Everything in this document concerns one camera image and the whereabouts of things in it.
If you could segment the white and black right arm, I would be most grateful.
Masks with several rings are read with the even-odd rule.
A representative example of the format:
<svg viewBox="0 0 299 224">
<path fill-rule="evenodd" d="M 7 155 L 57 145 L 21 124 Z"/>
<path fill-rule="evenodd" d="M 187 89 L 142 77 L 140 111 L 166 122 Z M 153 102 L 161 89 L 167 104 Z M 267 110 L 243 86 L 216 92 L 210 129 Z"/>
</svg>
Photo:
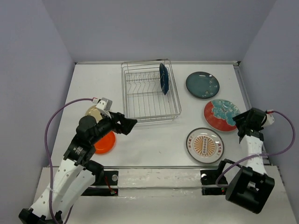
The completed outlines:
<svg viewBox="0 0 299 224">
<path fill-rule="evenodd" d="M 264 137 L 261 133 L 267 120 L 274 120 L 267 112 L 251 108 L 248 111 L 233 117 L 238 129 L 239 144 L 248 156 L 232 162 L 230 167 L 221 167 L 215 171 L 215 184 L 225 188 L 225 199 L 255 214 L 259 214 L 268 200 L 274 186 L 275 180 L 266 173 L 263 164 L 262 146 Z M 230 169 L 239 167 L 240 170 L 233 180 Z"/>
</svg>

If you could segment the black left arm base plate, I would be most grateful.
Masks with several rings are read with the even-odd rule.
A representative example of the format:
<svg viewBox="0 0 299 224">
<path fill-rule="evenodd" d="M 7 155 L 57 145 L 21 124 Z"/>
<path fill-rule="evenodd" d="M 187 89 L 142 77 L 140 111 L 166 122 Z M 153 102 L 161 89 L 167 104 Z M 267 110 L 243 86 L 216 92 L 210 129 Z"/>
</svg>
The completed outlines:
<svg viewBox="0 0 299 224">
<path fill-rule="evenodd" d="M 88 187 L 82 196 L 118 196 L 119 171 L 105 170 L 102 177 Z"/>
</svg>

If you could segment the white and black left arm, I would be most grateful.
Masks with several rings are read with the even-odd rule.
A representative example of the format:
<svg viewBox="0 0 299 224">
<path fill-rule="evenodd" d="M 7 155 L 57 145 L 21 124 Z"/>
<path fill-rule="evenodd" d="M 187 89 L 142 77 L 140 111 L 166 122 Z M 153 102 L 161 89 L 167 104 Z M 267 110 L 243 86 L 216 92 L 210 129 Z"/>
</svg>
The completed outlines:
<svg viewBox="0 0 299 224">
<path fill-rule="evenodd" d="M 48 187 L 28 209 L 22 209 L 19 219 L 24 224 L 62 224 L 78 198 L 92 184 L 103 180 L 104 167 L 92 161 L 95 143 L 109 132 L 128 135 L 136 125 L 121 113 L 96 121 L 93 116 L 79 120 L 76 134 L 67 148 L 56 173 L 51 174 Z"/>
</svg>

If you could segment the red plate with turquoise flower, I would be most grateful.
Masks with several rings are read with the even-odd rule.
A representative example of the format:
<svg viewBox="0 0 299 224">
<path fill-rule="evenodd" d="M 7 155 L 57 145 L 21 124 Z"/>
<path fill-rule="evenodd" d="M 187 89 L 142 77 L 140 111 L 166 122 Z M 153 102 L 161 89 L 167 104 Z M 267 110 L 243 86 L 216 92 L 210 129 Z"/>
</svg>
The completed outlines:
<svg viewBox="0 0 299 224">
<path fill-rule="evenodd" d="M 224 99 L 209 101 L 204 108 L 204 118 L 214 129 L 221 132 L 231 132 L 237 129 L 233 117 L 240 114 L 239 108 Z"/>
</svg>

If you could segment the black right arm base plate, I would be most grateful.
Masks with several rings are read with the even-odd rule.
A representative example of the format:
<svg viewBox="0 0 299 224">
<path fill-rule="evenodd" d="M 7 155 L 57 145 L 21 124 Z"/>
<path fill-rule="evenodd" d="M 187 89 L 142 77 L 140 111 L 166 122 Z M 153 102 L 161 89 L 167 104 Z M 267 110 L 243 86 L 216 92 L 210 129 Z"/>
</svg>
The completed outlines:
<svg viewBox="0 0 299 224">
<path fill-rule="evenodd" d="M 222 196 L 226 194 L 226 187 L 219 187 L 215 184 L 221 173 L 222 171 L 218 169 L 203 169 L 200 171 L 203 196 Z"/>
</svg>

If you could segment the dark blue leaf-shaped plate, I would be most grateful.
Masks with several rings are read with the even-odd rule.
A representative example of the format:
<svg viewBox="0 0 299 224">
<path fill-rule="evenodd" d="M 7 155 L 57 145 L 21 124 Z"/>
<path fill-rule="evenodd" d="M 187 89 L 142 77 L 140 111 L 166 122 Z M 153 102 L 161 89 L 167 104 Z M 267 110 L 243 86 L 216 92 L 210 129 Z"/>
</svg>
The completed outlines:
<svg viewBox="0 0 299 224">
<path fill-rule="evenodd" d="M 169 74 L 166 66 L 163 63 L 159 65 L 159 73 L 160 73 L 160 86 L 164 95 L 167 94 L 169 90 Z"/>
</svg>

